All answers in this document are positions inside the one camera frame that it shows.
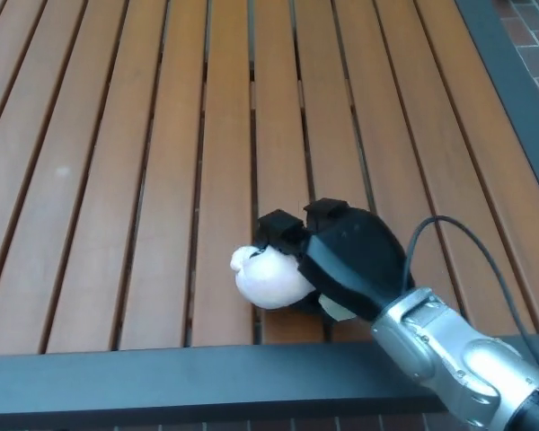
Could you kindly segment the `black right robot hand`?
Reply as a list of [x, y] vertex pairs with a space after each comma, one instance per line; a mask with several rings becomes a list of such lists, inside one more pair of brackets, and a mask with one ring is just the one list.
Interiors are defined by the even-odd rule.
[[290, 305], [324, 314], [328, 298], [365, 321], [414, 287], [406, 252], [378, 215], [347, 201], [319, 198], [304, 207], [306, 220], [276, 209], [257, 221], [254, 245], [289, 258], [293, 274], [309, 284]]

